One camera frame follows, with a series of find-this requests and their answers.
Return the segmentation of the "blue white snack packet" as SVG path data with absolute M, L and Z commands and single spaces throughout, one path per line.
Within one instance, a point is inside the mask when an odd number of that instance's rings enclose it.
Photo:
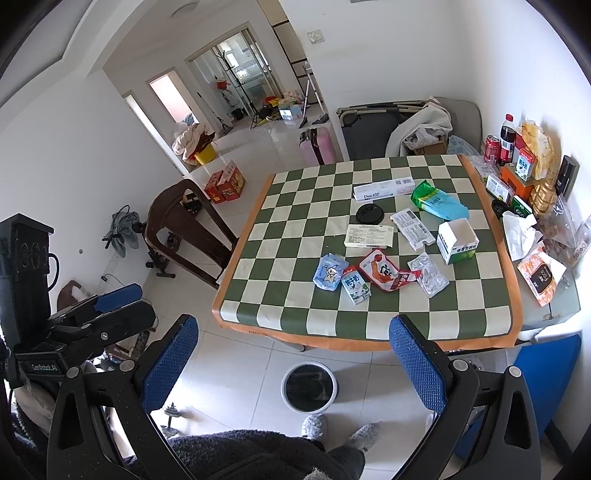
M 328 253 L 318 260 L 312 282 L 322 290 L 335 291 L 341 284 L 342 275 L 348 267 L 349 263 L 344 257 Z

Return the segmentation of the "red white snack wrapper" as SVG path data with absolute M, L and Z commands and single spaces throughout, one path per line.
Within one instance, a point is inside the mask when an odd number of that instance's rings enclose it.
M 374 249 L 359 265 L 362 274 L 384 292 L 393 292 L 417 282 L 419 271 L 401 270 L 380 249 Z

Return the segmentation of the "white crumpled tissue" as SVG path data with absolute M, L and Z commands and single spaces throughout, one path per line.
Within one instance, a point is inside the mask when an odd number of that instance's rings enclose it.
M 512 262 L 525 258 L 542 239 L 533 214 L 521 217 L 510 211 L 502 215 L 505 242 Z

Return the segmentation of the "green white checkered tablecloth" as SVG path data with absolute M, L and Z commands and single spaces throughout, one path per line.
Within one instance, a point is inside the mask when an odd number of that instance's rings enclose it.
M 448 264 L 436 246 L 425 253 L 448 278 L 428 296 L 417 283 L 373 288 L 355 303 L 345 290 L 315 286 L 318 261 L 329 253 L 351 265 L 366 248 L 346 246 L 359 203 L 353 188 L 370 181 L 428 182 L 469 211 L 479 244 L 472 258 Z M 523 325 L 523 307 L 503 230 L 485 186 L 461 155 L 375 158 L 270 176 L 253 206 L 212 305 L 218 324 L 236 331 L 329 350 L 379 351 L 391 319 L 411 318 L 447 350 L 506 348 Z

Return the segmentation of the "blue plastic stool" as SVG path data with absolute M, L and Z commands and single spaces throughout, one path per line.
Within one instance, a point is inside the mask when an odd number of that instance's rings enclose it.
M 543 343 L 526 342 L 509 349 L 480 351 L 461 358 L 476 368 L 502 373 L 508 367 L 519 368 L 530 392 L 538 432 L 565 465 L 572 450 L 553 417 L 566 392 L 581 349 L 577 334 Z

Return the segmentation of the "cola bottle red cap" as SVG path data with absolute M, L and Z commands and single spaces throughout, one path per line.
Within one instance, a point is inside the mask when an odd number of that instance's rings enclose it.
M 517 131 L 514 125 L 514 117 L 512 114 L 507 113 L 500 131 L 500 156 L 498 160 L 500 166 L 513 161 L 516 137 Z

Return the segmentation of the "orange snack packet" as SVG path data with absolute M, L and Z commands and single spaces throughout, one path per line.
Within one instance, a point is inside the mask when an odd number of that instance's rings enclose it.
M 518 271 L 540 306 L 552 301 L 566 270 L 564 264 L 546 252 L 542 242 L 518 264 Z

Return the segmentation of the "red soda can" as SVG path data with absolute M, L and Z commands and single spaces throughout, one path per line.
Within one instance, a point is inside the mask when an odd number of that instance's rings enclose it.
M 501 142 L 494 135 L 488 135 L 484 145 L 484 160 L 487 163 L 495 164 L 500 158 Z

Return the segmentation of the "yellow bin with clothes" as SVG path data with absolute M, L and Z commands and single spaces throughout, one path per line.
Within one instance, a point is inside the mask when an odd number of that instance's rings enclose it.
M 187 125 L 184 122 L 177 122 L 173 130 L 174 141 L 171 145 L 173 153 L 181 160 L 191 166 L 197 166 L 199 162 L 195 155 L 204 151 L 211 144 L 215 132 L 201 123 Z

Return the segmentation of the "person's dark fuzzy legs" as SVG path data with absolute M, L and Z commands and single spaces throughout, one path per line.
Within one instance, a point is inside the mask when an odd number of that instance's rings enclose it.
M 276 432 L 232 430 L 169 441 L 197 479 L 359 479 L 365 453 L 325 450 L 318 441 Z

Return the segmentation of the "right grey fluffy slipper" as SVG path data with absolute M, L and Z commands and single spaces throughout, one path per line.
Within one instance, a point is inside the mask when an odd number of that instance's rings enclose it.
M 382 425 L 380 422 L 369 423 L 356 430 L 344 443 L 345 446 L 368 453 L 377 441 L 380 439 L 382 433 Z

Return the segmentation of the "small blue milk carton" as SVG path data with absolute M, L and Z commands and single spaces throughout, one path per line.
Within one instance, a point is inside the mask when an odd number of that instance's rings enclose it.
M 341 284 L 349 299 L 355 305 L 359 305 L 370 298 L 370 286 L 354 265 L 349 265 L 342 272 Z

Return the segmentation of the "long white toothpaste box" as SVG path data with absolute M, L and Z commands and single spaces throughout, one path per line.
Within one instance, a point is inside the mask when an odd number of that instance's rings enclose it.
M 353 188 L 353 197 L 356 202 L 362 203 L 398 195 L 409 195 L 414 189 L 415 180 L 412 177 L 403 177 L 356 186 Z

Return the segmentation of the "white round trash bin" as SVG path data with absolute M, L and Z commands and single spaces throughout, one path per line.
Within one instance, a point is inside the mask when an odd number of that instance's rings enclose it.
M 339 382 L 327 366 L 301 363 L 283 375 L 280 395 L 287 407 L 298 413 L 318 414 L 328 409 L 339 395 Z

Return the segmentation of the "red gift box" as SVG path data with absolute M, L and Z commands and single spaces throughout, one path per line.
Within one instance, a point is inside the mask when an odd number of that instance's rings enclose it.
M 211 175 L 205 185 L 205 194 L 214 204 L 233 201 L 242 196 L 245 187 L 245 177 L 235 162 L 230 161 L 223 170 Z

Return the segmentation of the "pink suitcase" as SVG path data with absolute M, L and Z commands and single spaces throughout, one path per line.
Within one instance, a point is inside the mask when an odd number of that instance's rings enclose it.
M 329 130 L 325 127 L 308 128 L 300 135 L 301 153 L 308 166 L 322 166 L 339 162 Z

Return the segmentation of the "left grey fluffy slipper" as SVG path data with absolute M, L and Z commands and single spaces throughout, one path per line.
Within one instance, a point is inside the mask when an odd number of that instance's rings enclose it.
M 308 415 L 301 425 L 301 436 L 311 441 L 322 441 L 328 432 L 328 420 L 324 414 Z

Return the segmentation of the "black round lid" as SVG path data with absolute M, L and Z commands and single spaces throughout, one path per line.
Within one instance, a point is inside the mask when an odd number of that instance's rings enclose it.
M 363 225 L 379 225 L 384 217 L 383 208 L 373 203 L 363 204 L 356 210 L 356 221 Z

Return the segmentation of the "grey fluffy slipper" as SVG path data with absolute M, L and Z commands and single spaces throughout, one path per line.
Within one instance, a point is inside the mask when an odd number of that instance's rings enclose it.
M 328 432 L 328 420 L 324 414 L 308 415 L 301 425 L 301 436 L 311 441 L 322 441 Z
M 382 425 L 380 422 L 369 423 L 356 430 L 344 443 L 345 446 L 368 453 L 377 441 L 380 439 L 382 433 Z

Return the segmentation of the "white cloth on bed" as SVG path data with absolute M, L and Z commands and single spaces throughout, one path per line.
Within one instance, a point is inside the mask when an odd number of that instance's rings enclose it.
M 446 141 L 453 131 L 452 116 L 435 97 L 391 132 L 386 157 L 407 156 L 424 147 Z

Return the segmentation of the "dark wooden chair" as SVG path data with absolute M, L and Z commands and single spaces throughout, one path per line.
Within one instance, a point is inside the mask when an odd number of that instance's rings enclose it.
M 214 224 L 228 239 L 231 245 L 230 248 L 226 247 L 214 234 L 211 234 L 207 228 L 195 219 L 195 216 L 190 211 L 182 206 L 181 201 L 187 191 L 192 192 L 197 197 L 197 200 L 207 211 Z M 175 262 L 185 271 L 217 290 L 219 285 L 216 277 L 180 256 L 158 239 L 158 233 L 162 229 L 169 230 L 174 235 L 179 236 L 182 241 L 204 253 L 221 271 L 228 267 L 233 250 L 238 245 L 238 236 L 224 222 L 212 205 L 211 200 L 205 196 L 204 191 L 193 180 L 184 178 L 163 190 L 153 200 L 147 213 L 144 239 L 150 247 L 163 257 Z

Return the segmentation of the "clear plastic blister pack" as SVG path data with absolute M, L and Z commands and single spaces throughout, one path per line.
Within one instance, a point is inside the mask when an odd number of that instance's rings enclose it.
M 420 272 L 417 282 L 428 298 L 438 295 L 450 284 L 448 278 L 426 252 L 409 261 L 408 267 L 410 270 Z

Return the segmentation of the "white green carton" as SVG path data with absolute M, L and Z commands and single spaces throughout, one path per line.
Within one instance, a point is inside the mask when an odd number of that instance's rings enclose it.
M 472 258 L 479 243 L 478 236 L 465 218 L 444 222 L 439 226 L 437 245 L 447 265 Z

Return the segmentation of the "white printed paper leaflet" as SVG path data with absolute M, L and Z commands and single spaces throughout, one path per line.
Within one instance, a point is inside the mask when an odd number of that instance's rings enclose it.
M 346 248 L 391 248 L 394 228 L 387 225 L 351 224 L 346 229 Z

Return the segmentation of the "black folding bed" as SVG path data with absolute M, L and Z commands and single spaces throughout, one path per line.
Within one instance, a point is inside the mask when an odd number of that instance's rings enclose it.
M 425 101 L 415 100 L 339 108 L 337 115 L 349 160 L 383 157 L 392 132 L 424 105 Z

